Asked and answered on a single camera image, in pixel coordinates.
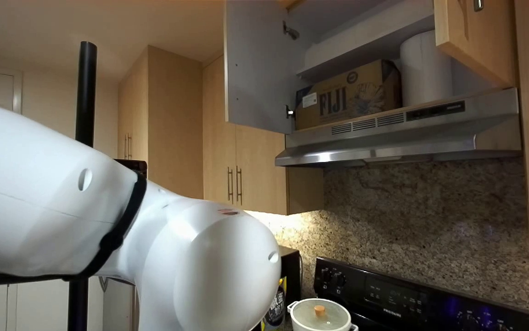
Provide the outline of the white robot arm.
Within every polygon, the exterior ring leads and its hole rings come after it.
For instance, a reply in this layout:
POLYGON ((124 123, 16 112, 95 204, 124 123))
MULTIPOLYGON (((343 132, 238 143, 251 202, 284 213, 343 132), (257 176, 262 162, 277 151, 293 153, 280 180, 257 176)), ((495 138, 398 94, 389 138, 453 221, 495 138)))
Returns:
POLYGON ((277 292, 279 248, 244 211, 187 199, 0 107, 0 272, 135 287, 139 331, 249 331, 277 292))

